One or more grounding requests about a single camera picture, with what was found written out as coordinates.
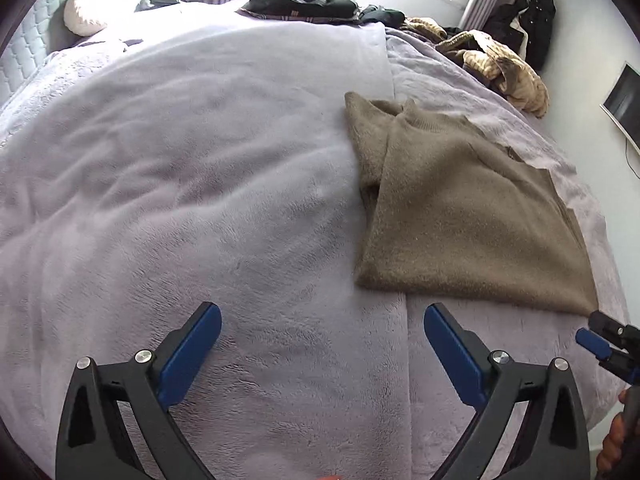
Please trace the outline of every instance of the lavender fleece blanket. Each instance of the lavender fleece blanket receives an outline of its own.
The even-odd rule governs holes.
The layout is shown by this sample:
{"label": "lavender fleece blanket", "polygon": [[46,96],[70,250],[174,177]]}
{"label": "lavender fleece blanket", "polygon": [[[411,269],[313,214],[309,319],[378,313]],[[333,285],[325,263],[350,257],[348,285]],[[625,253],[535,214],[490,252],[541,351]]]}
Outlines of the lavender fleece blanket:
{"label": "lavender fleece blanket", "polygon": [[0,148],[0,416],[18,444],[53,475],[76,360],[154,348],[203,300],[222,334],[172,413],[217,478],[428,478],[471,416],[421,329],[436,299],[490,348],[567,357],[595,424],[618,384],[572,343],[585,319],[353,285],[344,93],[463,112],[549,167],[603,310],[626,319],[604,220],[564,157],[409,37],[225,20],[116,60]]}

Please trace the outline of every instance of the finger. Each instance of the finger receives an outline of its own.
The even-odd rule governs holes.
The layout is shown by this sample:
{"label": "finger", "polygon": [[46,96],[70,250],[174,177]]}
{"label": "finger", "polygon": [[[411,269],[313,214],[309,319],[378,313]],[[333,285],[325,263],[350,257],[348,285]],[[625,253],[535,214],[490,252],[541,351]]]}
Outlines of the finger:
{"label": "finger", "polygon": [[610,438],[616,446],[622,446],[625,441],[625,423],[622,421],[622,413],[617,414],[611,421],[611,428],[606,438]]}
{"label": "finger", "polygon": [[602,454],[609,462],[613,464],[618,462],[622,457],[622,450],[620,449],[620,446],[616,446],[616,444],[614,444],[613,441],[607,436],[602,441]]}
{"label": "finger", "polygon": [[598,471],[601,473],[606,473],[607,471],[611,471],[611,462],[609,462],[602,453],[599,453],[596,458],[596,468],[598,468]]}

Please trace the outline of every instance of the tufted white headboard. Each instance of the tufted white headboard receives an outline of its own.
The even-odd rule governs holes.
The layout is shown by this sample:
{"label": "tufted white headboard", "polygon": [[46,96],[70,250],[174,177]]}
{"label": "tufted white headboard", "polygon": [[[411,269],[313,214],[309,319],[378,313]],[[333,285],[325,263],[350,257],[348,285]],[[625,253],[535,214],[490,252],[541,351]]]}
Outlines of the tufted white headboard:
{"label": "tufted white headboard", "polygon": [[66,0],[36,0],[0,56],[0,107],[44,59],[79,38],[63,21]]}

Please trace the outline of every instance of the television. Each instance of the television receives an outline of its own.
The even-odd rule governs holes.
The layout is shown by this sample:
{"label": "television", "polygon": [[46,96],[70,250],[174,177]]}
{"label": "television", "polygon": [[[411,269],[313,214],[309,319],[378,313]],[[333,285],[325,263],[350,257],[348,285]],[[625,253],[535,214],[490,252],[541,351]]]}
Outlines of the television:
{"label": "television", "polygon": [[640,75],[628,64],[602,108],[640,154]]}

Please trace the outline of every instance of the black screen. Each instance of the black screen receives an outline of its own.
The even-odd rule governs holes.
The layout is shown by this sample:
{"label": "black screen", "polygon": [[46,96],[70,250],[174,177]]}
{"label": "black screen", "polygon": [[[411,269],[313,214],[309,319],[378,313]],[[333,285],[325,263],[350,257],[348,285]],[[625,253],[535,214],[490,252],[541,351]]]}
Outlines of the black screen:
{"label": "black screen", "polygon": [[640,75],[629,65],[604,101],[604,107],[640,147]]}

